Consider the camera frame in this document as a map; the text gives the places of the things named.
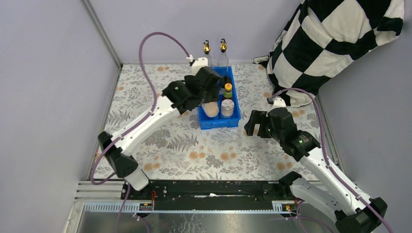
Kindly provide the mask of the glass oil bottle gold spout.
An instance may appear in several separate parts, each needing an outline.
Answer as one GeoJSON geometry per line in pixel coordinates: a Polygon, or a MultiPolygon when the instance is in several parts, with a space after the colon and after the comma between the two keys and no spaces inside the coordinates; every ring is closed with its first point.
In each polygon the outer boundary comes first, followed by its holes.
{"type": "Polygon", "coordinates": [[[204,46],[203,46],[204,57],[207,58],[208,66],[212,67],[213,66],[213,60],[212,60],[210,51],[211,51],[211,49],[210,49],[209,41],[205,40],[204,46]]]}

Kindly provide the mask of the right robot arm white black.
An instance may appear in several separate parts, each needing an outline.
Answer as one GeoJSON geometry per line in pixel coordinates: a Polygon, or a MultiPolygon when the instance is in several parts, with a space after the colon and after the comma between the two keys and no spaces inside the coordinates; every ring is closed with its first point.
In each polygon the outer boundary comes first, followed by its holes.
{"type": "Polygon", "coordinates": [[[276,140],[284,152],[302,164],[323,184],[326,191],[310,187],[296,172],[281,179],[279,195],[285,200],[304,200],[334,223],[341,233],[371,233],[384,221],[387,204],[382,198],[371,198],[358,188],[324,154],[320,143],[308,132],[299,130],[292,114],[284,107],[271,111],[253,110],[244,129],[248,136],[276,140]]]}

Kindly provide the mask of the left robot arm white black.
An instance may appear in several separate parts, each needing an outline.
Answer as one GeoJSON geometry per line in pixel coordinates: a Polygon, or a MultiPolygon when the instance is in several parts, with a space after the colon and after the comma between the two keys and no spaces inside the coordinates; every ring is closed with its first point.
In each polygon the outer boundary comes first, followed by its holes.
{"type": "Polygon", "coordinates": [[[221,76],[210,67],[202,67],[195,75],[173,81],[162,90],[153,109],[146,110],[134,121],[115,133],[103,131],[98,135],[102,154],[118,178],[125,180],[140,200],[149,197],[149,178],[133,156],[137,147],[159,127],[192,111],[204,103],[219,99],[221,76]]]}

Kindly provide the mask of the blue plastic divided bin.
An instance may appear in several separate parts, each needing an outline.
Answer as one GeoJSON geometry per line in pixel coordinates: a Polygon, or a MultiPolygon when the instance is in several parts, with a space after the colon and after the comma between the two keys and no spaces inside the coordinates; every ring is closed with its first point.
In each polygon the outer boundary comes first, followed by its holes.
{"type": "Polygon", "coordinates": [[[228,67],[228,74],[227,76],[231,80],[233,85],[232,95],[233,95],[233,102],[234,102],[234,111],[230,118],[222,118],[222,114],[218,113],[215,117],[208,117],[202,106],[198,108],[198,120],[200,123],[201,130],[209,130],[214,128],[233,128],[239,126],[240,121],[240,106],[238,103],[238,96],[237,96],[237,89],[234,81],[234,75],[232,71],[232,67],[228,67]]]}

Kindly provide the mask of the silver lid spice jar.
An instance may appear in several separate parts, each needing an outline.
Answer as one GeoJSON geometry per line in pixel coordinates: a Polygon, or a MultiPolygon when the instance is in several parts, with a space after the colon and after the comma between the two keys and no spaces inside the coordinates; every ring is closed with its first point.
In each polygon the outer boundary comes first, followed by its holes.
{"type": "Polygon", "coordinates": [[[224,99],[221,103],[221,118],[231,118],[235,104],[231,99],[224,99]]]}

